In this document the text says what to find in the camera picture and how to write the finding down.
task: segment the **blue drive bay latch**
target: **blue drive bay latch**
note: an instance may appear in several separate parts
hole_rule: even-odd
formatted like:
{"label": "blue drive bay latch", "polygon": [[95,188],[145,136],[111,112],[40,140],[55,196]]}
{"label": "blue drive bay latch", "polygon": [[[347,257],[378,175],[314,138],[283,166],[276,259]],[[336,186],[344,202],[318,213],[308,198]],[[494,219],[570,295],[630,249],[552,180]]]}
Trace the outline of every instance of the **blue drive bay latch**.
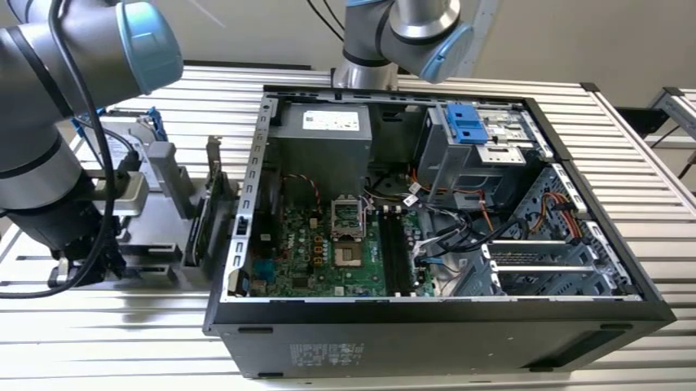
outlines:
{"label": "blue drive bay latch", "polygon": [[485,144],[489,141],[489,132],[481,123],[477,109],[470,104],[449,104],[446,112],[457,143]]}

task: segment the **metal frame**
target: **metal frame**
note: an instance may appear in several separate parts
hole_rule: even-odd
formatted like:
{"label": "metal frame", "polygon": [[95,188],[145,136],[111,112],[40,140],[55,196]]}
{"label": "metal frame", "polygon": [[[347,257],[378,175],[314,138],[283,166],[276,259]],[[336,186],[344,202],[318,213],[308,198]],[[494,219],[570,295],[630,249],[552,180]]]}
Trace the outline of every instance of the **metal frame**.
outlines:
{"label": "metal frame", "polygon": [[[242,179],[263,84],[327,86],[330,76],[307,70],[187,67],[182,81],[117,106],[156,106],[161,110],[169,140],[187,146],[179,149],[176,158],[194,178],[203,167],[207,169],[207,136],[223,136],[223,166],[231,178]],[[632,131],[612,120],[609,107],[597,103],[577,83],[455,78],[433,86],[414,77],[401,77],[401,89],[536,99],[576,167],[673,308],[674,324],[570,374],[491,376],[471,371],[463,376],[252,381],[242,378],[224,345],[200,333],[208,292],[76,290],[56,299],[0,302],[0,377],[13,379],[1,380],[0,384],[8,389],[104,385],[136,389],[144,381],[156,382],[160,387],[226,384],[239,389],[693,389],[696,226],[685,223],[696,222],[696,216],[684,196],[658,177],[652,167],[654,156],[633,147],[626,135]],[[87,167],[96,168],[87,148],[79,149],[79,156]],[[55,265],[43,260],[44,253],[12,227],[0,242],[0,279],[39,282]],[[37,285],[17,285],[13,289],[36,290]]]}

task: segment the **motherboard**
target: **motherboard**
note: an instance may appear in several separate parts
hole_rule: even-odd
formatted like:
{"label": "motherboard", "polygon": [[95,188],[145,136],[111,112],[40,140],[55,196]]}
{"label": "motherboard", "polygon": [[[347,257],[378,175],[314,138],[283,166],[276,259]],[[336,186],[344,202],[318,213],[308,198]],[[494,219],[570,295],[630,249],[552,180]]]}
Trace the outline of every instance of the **motherboard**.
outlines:
{"label": "motherboard", "polygon": [[[386,297],[382,213],[348,206],[319,211],[286,207],[280,245],[272,258],[254,260],[251,292],[258,297]],[[406,246],[421,236],[418,217],[411,211],[398,215]],[[336,229],[362,235],[336,236]],[[407,267],[407,257],[399,260]],[[430,274],[413,287],[417,296],[433,296]]]}

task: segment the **power cable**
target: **power cable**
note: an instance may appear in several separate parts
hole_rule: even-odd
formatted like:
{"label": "power cable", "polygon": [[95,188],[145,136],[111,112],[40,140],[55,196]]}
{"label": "power cable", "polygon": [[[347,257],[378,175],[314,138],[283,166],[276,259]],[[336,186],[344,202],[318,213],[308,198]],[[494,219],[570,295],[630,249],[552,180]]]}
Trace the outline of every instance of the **power cable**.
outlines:
{"label": "power cable", "polygon": [[334,10],[331,10],[328,2],[326,0],[324,0],[324,5],[326,5],[326,8],[328,9],[328,13],[330,13],[331,17],[336,21],[338,27],[340,27],[340,30],[346,31],[346,28],[343,27],[340,20],[338,20],[336,14],[334,14]]}
{"label": "power cable", "polygon": [[316,7],[314,6],[314,4],[312,4],[312,2],[311,2],[310,0],[307,0],[307,4],[308,4],[308,6],[312,8],[314,14],[316,14],[316,16],[319,17],[319,19],[322,19],[322,22],[324,22],[326,27],[328,28],[328,30],[334,33],[334,35],[335,35],[336,38],[340,40],[340,42],[343,42],[343,37],[340,36],[340,34],[338,33],[338,31],[334,29],[334,27],[330,25],[328,20],[326,20],[324,16],[320,14],[319,10],[316,9]]}
{"label": "power cable", "polygon": [[[83,126],[87,126],[88,128],[91,129],[95,129],[93,126],[91,125],[89,122],[87,122],[85,120],[75,117],[75,120],[83,125]],[[135,147],[132,146],[131,142],[125,139],[125,137],[123,137],[120,134],[117,134],[116,132],[113,132],[112,130],[108,130],[107,128],[103,128],[104,130],[104,134],[111,137],[112,139],[115,139],[119,143],[121,143],[124,145],[125,148],[128,148],[128,151],[129,152],[133,152],[135,151]]]}
{"label": "power cable", "polygon": [[84,83],[84,78],[81,72],[79,71],[77,64],[75,63],[73,56],[69,50],[67,49],[65,37],[63,35],[63,30],[60,26],[60,9],[63,2],[64,0],[51,0],[48,18],[49,30],[51,35],[53,36],[53,40],[56,41],[57,49],[61,53],[63,60],[67,65],[67,69],[73,78],[75,85],[77,86],[80,97],[84,100],[84,105],[87,106],[87,114],[89,115],[89,121],[95,126],[95,136],[96,142],[99,144],[99,149],[101,150],[103,154],[104,178],[107,182],[107,199],[104,203],[104,214],[101,217],[101,226],[99,227],[99,233],[96,234],[92,248],[89,250],[89,255],[87,256],[87,259],[81,264],[77,273],[75,273],[75,276],[63,285],[59,285],[57,287],[41,292],[0,293],[0,299],[39,299],[41,297],[53,296],[57,293],[65,292],[69,288],[75,287],[79,284],[80,280],[87,276],[87,273],[89,272],[92,266],[96,264],[96,261],[99,260],[99,253],[101,251],[101,247],[107,239],[107,235],[111,233],[115,202],[113,164],[111,162],[111,153],[108,152],[107,136],[101,127],[99,115],[96,114],[95,102],[87,89],[87,84]]}

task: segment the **circuit board component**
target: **circuit board component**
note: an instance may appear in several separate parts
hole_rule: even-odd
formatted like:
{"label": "circuit board component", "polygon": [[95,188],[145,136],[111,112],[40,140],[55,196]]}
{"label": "circuit board component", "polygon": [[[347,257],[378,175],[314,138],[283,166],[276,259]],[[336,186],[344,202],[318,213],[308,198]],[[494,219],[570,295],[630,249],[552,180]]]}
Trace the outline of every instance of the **circuit board component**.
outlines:
{"label": "circuit board component", "polygon": [[359,242],[334,243],[334,265],[336,267],[361,267],[362,255]]}
{"label": "circuit board component", "polygon": [[330,235],[338,240],[361,241],[366,236],[365,214],[359,201],[351,195],[340,195],[330,203]]}

